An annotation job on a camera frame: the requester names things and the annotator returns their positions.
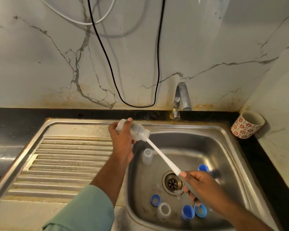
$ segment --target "marble wall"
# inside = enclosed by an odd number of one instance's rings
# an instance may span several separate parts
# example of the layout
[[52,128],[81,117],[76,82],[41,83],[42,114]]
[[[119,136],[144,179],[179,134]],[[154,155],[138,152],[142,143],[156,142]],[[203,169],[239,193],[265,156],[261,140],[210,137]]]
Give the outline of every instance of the marble wall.
[[[86,0],[48,0],[90,21]],[[98,19],[112,0],[94,5]],[[117,0],[97,25],[124,100],[153,102],[162,0]],[[289,43],[289,0],[166,0],[151,109],[186,82],[193,110],[238,111]],[[0,107],[129,109],[92,27],[40,0],[0,0]]]
[[289,44],[243,110],[266,119],[256,137],[289,187]]

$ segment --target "hand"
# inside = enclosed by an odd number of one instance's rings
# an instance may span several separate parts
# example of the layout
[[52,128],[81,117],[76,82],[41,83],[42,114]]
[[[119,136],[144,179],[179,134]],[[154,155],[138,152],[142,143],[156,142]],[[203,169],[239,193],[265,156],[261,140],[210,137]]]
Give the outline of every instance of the hand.
[[[236,202],[232,200],[223,190],[223,188],[204,171],[181,172],[181,176],[194,188],[198,193],[202,202],[212,208],[214,211],[227,218],[227,212],[236,206]],[[189,193],[190,198],[195,201],[195,196],[187,189],[183,188],[185,193]]]
[[113,152],[112,155],[118,157],[123,163],[129,164],[133,159],[133,152],[131,145],[136,143],[131,139],[130,129],[133,124],[133,119],[128,118],[123,124],[122,131],[119,133],[116,131],[118,122],[114,122],[108,126],[108,131],[112,139]]

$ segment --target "chrome faucet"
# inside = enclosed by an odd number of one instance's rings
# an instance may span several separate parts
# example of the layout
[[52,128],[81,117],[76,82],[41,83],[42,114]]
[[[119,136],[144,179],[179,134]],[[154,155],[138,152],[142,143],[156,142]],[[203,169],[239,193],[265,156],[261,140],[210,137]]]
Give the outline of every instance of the chrome faucet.
[[175,121],[178,121],[181,119],[180,112],[179,112],[180,101],[182,101],[181,104],[182,104],[183,110],[185,111],[192,110],[192,106],[190,105],[187,86],[184,82],[178,83],[176,93],[174,95],[174,101],[173,101],[172,112],[170,114],[170,118]]

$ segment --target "sink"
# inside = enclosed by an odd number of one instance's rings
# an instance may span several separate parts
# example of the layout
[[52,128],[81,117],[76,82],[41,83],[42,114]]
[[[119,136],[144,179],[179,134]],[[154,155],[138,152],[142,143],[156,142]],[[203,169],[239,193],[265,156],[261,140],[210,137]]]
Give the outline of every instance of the sink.
[[[39,230],[88,185],[112,153],[108,125],[112,120],[48,119],[18,155],[0,181],[0,230]],[[151,131],[150,140],[181,170],[201,163],[224,190],[274,230],[278,230],[261,190],[247,166],[230,127],[219,123],[137,121]],[[181,219],[187,194],[174,193],[183,183],[153,151],[150,165],[142,153],[150,148],[138,141],[115,206],[112,231],[231,230],[207,208],[205,218]],[[159,194],[170,205],[170,219],[157,219],[150,198]]]
[[[234,163],[227,150],[215,139],[199,133],[160,132],[151,134],[150,140],[181,170],[196,170],[204,163],[211,171],[218,172],[220,176],[217,181],[224,190],[236,201],[248,207],[246,193]],[[182,220],[183,206],[194,206],[194,203],[187,194],[181,195],[179,200],[173,193],[174,190],[182,189],[182,182],[170,171],[169,166],[157,152],[153,152],[150,165],[142,163],[141,156],[146,148],[150,148],[150,145],[143,141],[134,145],[135,156],[128,169],[128,203],[140,219],[172,229],[202,230],[231,227],[230,223],[210,210],[205,219],[196,217],[190,222]],[[153,194],[159,194],[162,201],[170,205],[171,215],[168,221],[160,222],[157,219],[156,208],[149,203]]]

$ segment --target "light green shirt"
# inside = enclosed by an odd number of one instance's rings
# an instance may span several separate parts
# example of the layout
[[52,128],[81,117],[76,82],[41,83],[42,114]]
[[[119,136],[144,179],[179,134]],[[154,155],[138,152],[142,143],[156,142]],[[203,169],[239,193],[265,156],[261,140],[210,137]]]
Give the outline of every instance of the light green shirt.
[[88,185],[44,226],[45,231],[109,231],[115,218],[108,196]]

